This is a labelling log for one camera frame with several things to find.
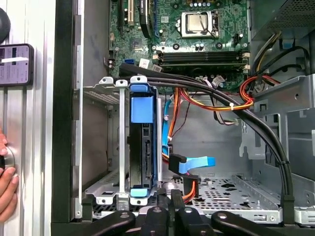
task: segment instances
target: label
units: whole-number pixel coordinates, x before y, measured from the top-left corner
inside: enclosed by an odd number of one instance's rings
[[[163,70],[163,68],[158,66],[158,65],[153,65],[152,70],[157,71],[157,72],[161,72]]]
[[[218,87],[221,83],[224,83],[224,82],[225,82],[225,79],[221,75],[218,75],[212,80],[212,84],[215,87]]]
[[[27,45],[0,48],[0,85],[27,83],[29,56]]]
[[[149,64],[150,64],[150,60],[141,58],[140,59],[140,63],[139,63],[139,67],[148,69],[149,68]]]
[[[161,16],[161,23],[168,23],[168,22],[169,22],[168,16]]]

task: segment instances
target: black connector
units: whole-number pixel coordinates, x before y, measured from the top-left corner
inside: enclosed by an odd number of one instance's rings
[[[195,182],[195,197],[199,197],[199,183],[201,179],[199,176],[189,175],[189,176],[183,176],[183,182],[184,182],[184,194],[188,195],[191,192],[192,183]]]
[[[180,176],[183,174],[179,173],[179,163],[186,163],[187,158],[179,155],[179,154],[170,154],[169,155],[169,163],[168,163],[168,169]]]

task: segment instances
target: hand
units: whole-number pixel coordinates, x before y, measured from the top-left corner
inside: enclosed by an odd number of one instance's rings
[[[0,130],[0,155],[6,155],[5,145],[7,140]],[[0,168],[0,222],[8,220],[16,207],[17,195],[15,193],[18,186],[19,177],[14,176],[15,168],[10,167],[4,171]]]
[[[5,145],[7,145],[8,141],[6,140],[5,135],[2,133],[2,130],[0,129],[0,155],[5,156],[8,154],[8,151],[6,150]]]

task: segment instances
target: orange wire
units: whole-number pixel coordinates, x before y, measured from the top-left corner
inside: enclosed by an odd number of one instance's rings
[[[192,182],[192,188],[191,188],[190,193],[188,193],[187,195],[183,196],[183,199],[186,200],[187,198],[189,198],[190,196],[192,196],[193,193],[194,193],[194,191],[195,191],[195,181]]]

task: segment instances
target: blue connector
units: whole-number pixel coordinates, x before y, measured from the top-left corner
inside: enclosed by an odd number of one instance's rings
[[[129,65],[135,65],[134,59],[125,59],[124,62]]]
[[[189,158],[172,153],[169,155],[168,169],[178,175],[184,175],[187,171],[194,168],[211,167],[215,165],[216,160],[214,157],[203,156]]]

